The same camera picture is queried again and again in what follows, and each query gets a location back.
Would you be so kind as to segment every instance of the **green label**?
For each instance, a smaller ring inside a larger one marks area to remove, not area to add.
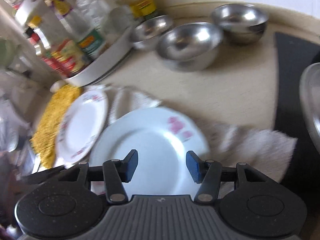
[[[84,39],[78,42],[78,45],[87,55],[96,59],[100,55],[100,47],[103,47],[105,43],[96,29],[93,29]]]

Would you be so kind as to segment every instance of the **yellow bottle cap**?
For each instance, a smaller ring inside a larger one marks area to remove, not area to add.
[[[39,26],[41,21],[42,21],[41,17],[39,15],[36,15],[31,19],[28,25],[34,29],[35,27]]]

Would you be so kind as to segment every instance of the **stainless steel bowl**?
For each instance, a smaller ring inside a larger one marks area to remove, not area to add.
[[[155,49],[160,35],[170,30],[173,21],[168,15],[147,20],[134,28],[129,41],[136,49],[150,51]]]
[[[213,22],[220,26],[227,39],[238,44],[258,41],[267,28],[268,15],[254,5],[226,4],[215,8]]]
[[[208,67],[218,53],[222,31],[211,23],[189,23],[164,34],[156,52],[165,65],[177,71],[197,71]]]

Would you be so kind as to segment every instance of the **white plate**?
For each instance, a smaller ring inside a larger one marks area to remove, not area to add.
[[[207,141],[185,115],[165,107],[130,112],[101,134],[90,155],[90,166],[111,159],[123,159],[131,149],[139,155],[131,182],[123,183],[129,199],[132,195],[180,195],[194,198],[195,184],[186,167],[186,152],[201,157],[209,152]],[[103,183],[92,183],[100,194]]]
[[[57,159],[76,163],[86,156],[105,124],[108,100],[104,92],[90,90],[69,107],[56,138]]]

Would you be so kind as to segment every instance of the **pink flower design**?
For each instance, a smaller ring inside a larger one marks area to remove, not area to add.
[[[178,121],[178,118],[175,117],[175,116],[171,116],[171,117],[169,117],[169,119],[168,119],[168,123],[174,123],[174,122],[177,122],[177,121]]]
[[[191,136],[193,136],[193,133],[191,131],[184,131],[182,135],[185,139],[189,139]]]
[[[170,131],[173,134],[177,134],[182,128],[184,128],[184,123],[180,121],[176,121],[171,125]]]

